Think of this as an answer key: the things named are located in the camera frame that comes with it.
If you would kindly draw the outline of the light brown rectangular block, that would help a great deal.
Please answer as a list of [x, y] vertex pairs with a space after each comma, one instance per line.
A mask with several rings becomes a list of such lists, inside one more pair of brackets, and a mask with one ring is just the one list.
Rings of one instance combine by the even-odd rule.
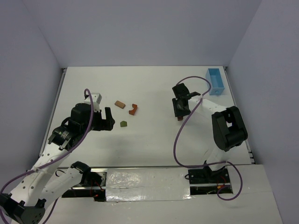
[[119, 100], [117, 100], [115, 103], [114, 103], [115, 106], [121, 108], [121, 109], [124, 109], [125, 108], [125, 104]]

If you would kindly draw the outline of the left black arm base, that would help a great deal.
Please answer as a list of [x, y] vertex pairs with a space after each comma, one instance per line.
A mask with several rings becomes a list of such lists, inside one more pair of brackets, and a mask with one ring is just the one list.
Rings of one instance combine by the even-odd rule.
[[91, 172], [84, 180], [63, 193], [62, 198], [92, 198], [96, 202], [106, 201], [107, 172]]

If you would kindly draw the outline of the blue rectangular box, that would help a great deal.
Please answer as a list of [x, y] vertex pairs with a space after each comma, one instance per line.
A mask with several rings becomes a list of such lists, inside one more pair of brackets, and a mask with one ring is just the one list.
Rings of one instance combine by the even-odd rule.
[[225, 90], [220, 69], [209, 68], [206, 72], [206, 80], [211, 84], [209, 95], [220, 96]]

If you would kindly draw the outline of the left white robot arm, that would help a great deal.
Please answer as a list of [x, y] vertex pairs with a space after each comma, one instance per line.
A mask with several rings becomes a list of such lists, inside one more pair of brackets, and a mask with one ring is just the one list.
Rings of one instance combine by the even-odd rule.
[[105, 108], [103, 119], [101, 110], [89, 103], [79, 103], [71, 110], [71, 115], [55, 128], [48, 139], [54, 148], [47, 148], [31, 170], [13, 180], [22, 179], [10, 193], [0, 191], [0, 216], [4, 222], [8, 216], [19, 224], [39, 223], [46, 209], [56, 204], [68, 189], [80, 186], [99, 187], [104, 177], [80, 161], [71, 164], [62, 175], [51, 181], [61, 162], [76, 149], [90, 131], [111, 131], [115, 124], [111, 109]]

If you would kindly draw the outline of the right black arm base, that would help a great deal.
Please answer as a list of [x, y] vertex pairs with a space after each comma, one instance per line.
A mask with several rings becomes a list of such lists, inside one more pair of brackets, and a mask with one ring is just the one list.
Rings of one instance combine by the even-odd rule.
[[187, 179], [190, 184], [226, 184], [230, 182], [226, 168], [221, 168], [217, 171], [212, 171], [209, 167], [189, 169], [188, 174], [185, 175], [185, 179]]

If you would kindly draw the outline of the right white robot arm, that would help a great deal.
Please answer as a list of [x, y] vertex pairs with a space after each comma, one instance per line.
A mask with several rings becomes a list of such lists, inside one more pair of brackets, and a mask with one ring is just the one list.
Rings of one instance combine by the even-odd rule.
[[[185, 168], [202, 168], [207, 179], [221, 174], [228, 163], [230, 149], [240, 146], [248, 138], [240, 110], [236, 106], [218, 105], [198, 92], [189, 92], [184, 83], [175, 85], [172, 90], [175, 117], [183, 121], [173, 145], [175, 162]], [[202, 165], [184, 165], [177, 158], [177, 143], [184, 126], [195, 112], [211, 120], [214, 147]]]

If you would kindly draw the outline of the orange arch block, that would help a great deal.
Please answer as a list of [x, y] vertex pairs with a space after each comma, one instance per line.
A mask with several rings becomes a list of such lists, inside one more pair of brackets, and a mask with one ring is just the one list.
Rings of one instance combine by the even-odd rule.
[[134, 116], [135, 113], [136, 113], [136, 111], [137, 111], [137, 108], [138, 108], [138, 105], [136, 105], [136, 104], [132, 104], [132, 109], [129, 110], [128, 113], [129, 113], [130, 115]]

